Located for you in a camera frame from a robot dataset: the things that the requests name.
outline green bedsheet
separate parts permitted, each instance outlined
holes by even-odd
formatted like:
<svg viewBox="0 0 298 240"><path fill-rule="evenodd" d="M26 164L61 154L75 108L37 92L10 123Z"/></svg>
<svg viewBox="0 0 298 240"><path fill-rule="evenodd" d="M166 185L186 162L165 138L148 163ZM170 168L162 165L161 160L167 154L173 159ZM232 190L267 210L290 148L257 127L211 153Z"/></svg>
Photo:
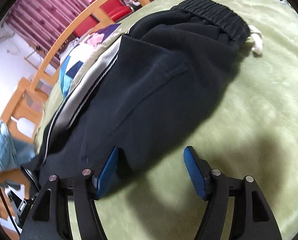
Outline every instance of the green bedsheet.
<svg viewBox="0 0 298 240"><path fill-rule="evenodd" d="M123 20L123 28L181 1L156 0ZM194 238L206 203L196 196L183 162L187 145L227 176L253 176L283 239L298 232L298 15L276 0L214 1L262 31L263 55L254 56L247 42L240 73L214 114L148 172L96 202L108 239ZM53 90L37 145L61 102L60 89ZM69 207L72 233L80 239L74 203ZM228 218L232 208L230 200ZM226 221L222 239L228 238L230 226Z"/></svg>

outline striped curtain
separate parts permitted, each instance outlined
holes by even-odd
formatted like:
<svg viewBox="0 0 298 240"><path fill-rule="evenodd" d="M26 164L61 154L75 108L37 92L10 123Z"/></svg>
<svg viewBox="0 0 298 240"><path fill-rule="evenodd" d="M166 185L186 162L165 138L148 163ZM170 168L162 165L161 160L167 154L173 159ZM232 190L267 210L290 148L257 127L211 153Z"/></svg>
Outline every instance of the striped curtain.
<svg viewBox="0 0 298 240"><path fill-rule="evenodd" d="M5 22L25 40L49 51L60 34L91 1L93 0L17 0ZM132 0L120 1L125 5ZM59 52L55 55L57 62L59 55Z"/></svg>

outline elastic waistband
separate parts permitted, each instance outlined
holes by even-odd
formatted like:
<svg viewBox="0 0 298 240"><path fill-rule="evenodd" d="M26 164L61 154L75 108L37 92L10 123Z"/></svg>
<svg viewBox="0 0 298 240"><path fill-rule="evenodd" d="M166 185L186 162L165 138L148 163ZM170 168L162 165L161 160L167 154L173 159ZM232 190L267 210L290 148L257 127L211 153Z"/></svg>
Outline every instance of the elastic waistband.
<svg viewBox="0 0 298 240"><path fill-rule="evenodd" d="M250 36L248 25L228 7L211 0L185 0L171 10L183 10L218 26L241 46Z"/></svg>

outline white drawstring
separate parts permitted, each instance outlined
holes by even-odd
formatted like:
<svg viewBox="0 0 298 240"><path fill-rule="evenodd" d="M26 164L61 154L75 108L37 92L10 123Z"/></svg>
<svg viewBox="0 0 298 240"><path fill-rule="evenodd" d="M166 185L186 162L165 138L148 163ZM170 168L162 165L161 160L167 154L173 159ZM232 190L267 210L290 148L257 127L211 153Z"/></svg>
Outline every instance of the white drawstring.
<svg viewBox="0 0 298 240"><path fill-rule="evenodd" d="M253 25L248 25L248 27L250 30L250 37L253 38L253 40L254 40L254 45L252 46L251 50L255 54L261 55L263 47L264 47L264 43L262 41L262 33L260 30L258 30Z"/></svg>

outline metal screw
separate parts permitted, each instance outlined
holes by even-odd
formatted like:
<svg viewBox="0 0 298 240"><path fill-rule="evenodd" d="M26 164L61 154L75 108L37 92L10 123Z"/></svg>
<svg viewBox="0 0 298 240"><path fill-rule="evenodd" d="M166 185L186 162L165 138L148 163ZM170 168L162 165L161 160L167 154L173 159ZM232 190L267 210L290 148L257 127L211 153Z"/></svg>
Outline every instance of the metal screw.
<svg viewBox="0 0 298 240"><path fill-rule="evenodd" d="M221 174L220 170L212 170L211 173L215 176L219 176Z"/></svg>
<svg viewBox="0 0 298 240"><path fill-rule="evenodd" d="M246 181L248 181L248 182L253 182L254 179L253 179L253 177L251 177L251 176L246 176Z"/></svg>
<svg viewBox="0 0 298 240"><path fill-rule="evenodd" d="M88 176L91 174L91 170L90 169L85 169L82 171L83 176Z"/></svg>
<svg viewBox="0 0 298 240"><path fill-rule="evenodd" d="M49 181L55 181L57 179L57 175L51 175L49 177Z"/></svg>

